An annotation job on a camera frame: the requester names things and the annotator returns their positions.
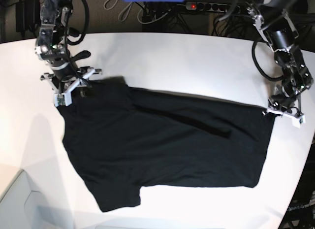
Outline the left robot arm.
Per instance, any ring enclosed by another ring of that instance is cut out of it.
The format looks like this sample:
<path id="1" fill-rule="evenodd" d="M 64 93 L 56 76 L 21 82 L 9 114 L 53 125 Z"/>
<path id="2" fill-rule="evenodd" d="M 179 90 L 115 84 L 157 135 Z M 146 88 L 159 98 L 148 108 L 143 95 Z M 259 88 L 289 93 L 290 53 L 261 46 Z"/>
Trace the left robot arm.
<path id="1" fill-rule="evenodd" d="M 232 0 L 220 21 L 229 18 L 239 0 Z M 297 43 L 299 32 L 289 16 L 288 9 L 298 0 L 244 0 L 247 13 L 256 28 L 259 38 L 252 45 L 252 59 L 259 73 L 271 82 L 279 82 L 269 97 L 268 108 L 263 114 L 289 117 L 301 124 L 305 115 L 301 111 L 301 94 L 314 83 Z M 257 62 L 255 48 L 265 43 L 274 53 L 275 63 L 282 69 L 282 75 L 267 75 Z"/>

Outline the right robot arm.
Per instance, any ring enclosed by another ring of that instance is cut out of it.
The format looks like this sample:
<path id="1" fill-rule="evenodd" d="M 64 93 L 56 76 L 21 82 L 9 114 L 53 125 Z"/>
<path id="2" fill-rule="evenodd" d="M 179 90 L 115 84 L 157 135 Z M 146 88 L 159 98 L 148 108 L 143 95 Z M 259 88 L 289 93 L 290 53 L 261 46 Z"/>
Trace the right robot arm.
<path id="1" fill-rule="evenodd" d="M 82 97 L 89 94 L 91 83 L 85 75 L 90 67 L 78 67 L 76 62 L 89 58 L 91 53 L 83 50 L 72 56 L 69 46 L 80 44 L 87 34 L 90 22 L 90 11 L 86 0 L 81 0 L 85 21 L 83 30 L 79 32 L 69 26 L 73 13 L 73 0 L 44 0 L 40 9 L 40 29 L 35 43 L 35 53 L 44 61 L 52 73 L 45 73 L 40 80 L 51 83 L 58 95 L 65 92 L 75 81 L 78 81 L 76 93 Z"/>

